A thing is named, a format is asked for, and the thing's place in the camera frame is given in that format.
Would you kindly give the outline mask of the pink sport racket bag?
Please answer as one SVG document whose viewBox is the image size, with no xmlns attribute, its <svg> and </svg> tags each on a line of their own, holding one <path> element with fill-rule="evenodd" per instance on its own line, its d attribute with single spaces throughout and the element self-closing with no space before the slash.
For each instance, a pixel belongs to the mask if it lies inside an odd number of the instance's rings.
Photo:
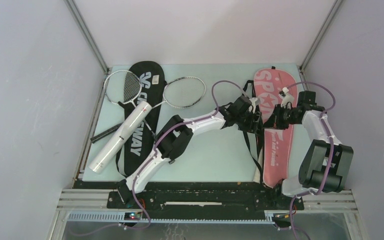
<svg viewBox="0 0 384 240">
<path fill-rule="evenodd" d="M 258 70 L 245 89 L 252 87 L 251 95 L 259 98 L 258 110 L 263 123 L 272 115 L 276 105 L 282 102 L 279 92 L 283 87 L 296 82 L 294 77 L 275 66 Z M 289 158 L 292 150 L 294 127 L 285 130 L 265 129 L 263 135 L 257 135 L 256 153 L 252 156 L 261 172 L 261 185 L 273 189 L 288 177 Z"/>
</svg>

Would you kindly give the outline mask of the white shuttlecock tube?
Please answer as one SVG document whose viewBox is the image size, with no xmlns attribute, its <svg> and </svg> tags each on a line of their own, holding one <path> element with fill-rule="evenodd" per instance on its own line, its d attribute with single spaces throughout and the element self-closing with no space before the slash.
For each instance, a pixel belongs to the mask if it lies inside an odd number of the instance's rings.
<svg viewBox="0 0 384 240">
<path fill-rule="evenodd" d="M 113 136 L 95 156 L 92 162 L 88 164 L 88 168 L 96 174 L 101 174 L 108 166 L 111 159 L 134 133 L 135 129 L 144 121 L 151 109 L 152 106 L 148 102 L 141 101 L 131 114 L 125 118 L 124 122 L 115 131 Z"/>
</svg>

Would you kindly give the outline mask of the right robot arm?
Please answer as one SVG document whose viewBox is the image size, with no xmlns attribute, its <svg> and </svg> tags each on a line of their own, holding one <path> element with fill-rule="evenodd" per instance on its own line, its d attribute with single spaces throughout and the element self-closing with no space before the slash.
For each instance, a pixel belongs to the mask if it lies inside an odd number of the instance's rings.
<svg viewBox="0 0 384 240">
<path fill-rule="evenodd" d="M 327 110 L 316 104 L 314 91 L 301 91 L 296 106 L 287 88 L 280 91 L 282 101 L 275 105 L 267 121 L 271 129 L 286 130 L 302 125 L 311 141 L 298 174 L 282 181 L 281 189 L 271 194 L 271 204 L 284 209 L 291 197 L 306 194 L 339 193 L 345 188 L 354 155 L 352 147 L 342 144 L 328 122 Z"/>
</svg>

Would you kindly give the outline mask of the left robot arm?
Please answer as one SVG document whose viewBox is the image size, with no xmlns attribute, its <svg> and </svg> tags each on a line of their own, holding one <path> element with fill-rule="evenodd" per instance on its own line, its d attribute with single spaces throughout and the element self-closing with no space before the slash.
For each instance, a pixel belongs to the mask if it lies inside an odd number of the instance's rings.
<svg viewBox="0 0 384 240">
<path fill-rule="evenodd" d="M 233 125 L 246 133 L 260 130 L 256 123 L 261 119 L 257 112 L 260 100 L 257 97 L 241 95 L 235 102 L 219 106 L 210 113 L 193 117 L 181 118 L 173 116 L 156 137 L 156 142 L 144 162 L 134 173 L 117 184 L 118 201 L 125 208 L 133 208 L 138 202 L 138 194 L 163 166 L 174 162 L 180 157 L 192 137 L 211 130 L 222 130 Z"/>
</svg>

